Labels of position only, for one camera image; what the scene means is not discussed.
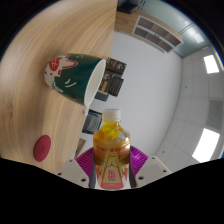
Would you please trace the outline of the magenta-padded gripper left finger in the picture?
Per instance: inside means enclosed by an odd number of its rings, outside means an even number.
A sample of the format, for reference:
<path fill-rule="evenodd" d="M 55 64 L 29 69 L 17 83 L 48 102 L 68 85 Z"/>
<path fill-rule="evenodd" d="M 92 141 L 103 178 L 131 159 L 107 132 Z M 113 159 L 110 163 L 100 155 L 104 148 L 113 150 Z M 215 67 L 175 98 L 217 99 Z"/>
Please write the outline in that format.
<path fill-rule="evenodd" d="M 76 159 L 67 161 L 56 175 L 84 188 L 95 187 L 95 164 L 93 149 L 90 148 Z"/>

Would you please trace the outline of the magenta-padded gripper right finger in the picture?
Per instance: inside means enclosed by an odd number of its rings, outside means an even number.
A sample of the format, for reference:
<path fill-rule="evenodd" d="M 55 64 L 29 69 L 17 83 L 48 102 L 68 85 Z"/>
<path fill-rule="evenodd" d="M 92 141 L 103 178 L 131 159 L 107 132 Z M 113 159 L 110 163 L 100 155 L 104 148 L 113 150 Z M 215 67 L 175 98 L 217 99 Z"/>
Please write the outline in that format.
<path fill-rule="evenodd" d="M 158 157 L 148 157 L 139 149 L 130 147 L 129 181 L 132 188 L 143 187 L 170 174 Z"/>

